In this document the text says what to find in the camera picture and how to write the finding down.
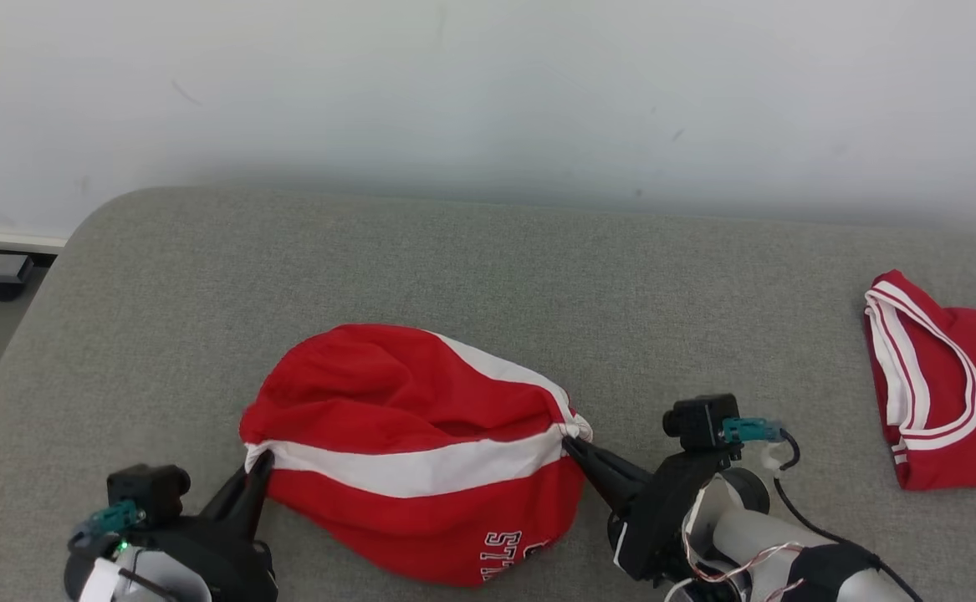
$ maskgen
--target red garment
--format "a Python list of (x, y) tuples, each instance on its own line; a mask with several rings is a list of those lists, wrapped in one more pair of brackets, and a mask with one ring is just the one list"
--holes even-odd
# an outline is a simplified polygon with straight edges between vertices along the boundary
[(290, 350), (247, 408), (269, 496), (385, 569), (474, 586), (569, 529), (591, 439), (560, 386), (446, 336), (347, 324)]
[(901, 487), (976, 487), (976, 309), (940, 308), (894, 270), (874, 279), (866, 316)]

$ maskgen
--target folded red shirt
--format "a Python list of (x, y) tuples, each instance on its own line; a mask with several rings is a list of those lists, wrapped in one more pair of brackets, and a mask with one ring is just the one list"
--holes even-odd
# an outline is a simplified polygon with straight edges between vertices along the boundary
[(901, 487), (976, 487), (976, 309), (942, 308), (893, 270), (866, 291), (866, 316)]

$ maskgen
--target gray fabric surface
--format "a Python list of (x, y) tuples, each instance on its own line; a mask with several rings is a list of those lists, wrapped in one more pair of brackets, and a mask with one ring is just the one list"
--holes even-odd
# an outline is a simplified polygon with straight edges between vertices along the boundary
[[(408, 324), (568, 389), (646, 467), (673, 400), (732, 391), (804, 446), (790, 496), (931, 601), (976, 599), (976, 491), (902, 492), (879, 433), (862, 294), (899, 268), (976, 308), (976, 236), (261, 191), (138, 191), (72, 237), (0, 364), (0, 599), (56, 599), (105, 476), (177, 462), (188, 509), (239, 464), (237, 424), (284, 351)], [(748, 465), (758, 464), (750, 454)], [(560, 544), (476, 591), (372, 567), (269, 504), (281, 599), (661, 599), (611, 564), (590, 487)], [(774, 514), (785, 517), (774, 500)]]

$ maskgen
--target teal connector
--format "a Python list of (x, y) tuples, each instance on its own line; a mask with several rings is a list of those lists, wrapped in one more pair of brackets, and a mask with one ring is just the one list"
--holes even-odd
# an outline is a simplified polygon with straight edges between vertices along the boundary
[(728, 443), (784, 441), (781, 421), (765, 418), (726, 418), (722, 421), (722, 438)]
[(129, 499), (95, 512), (89, 518), (89, 530), (93, 533), (119, 533), (140, 521), (139, 509)]

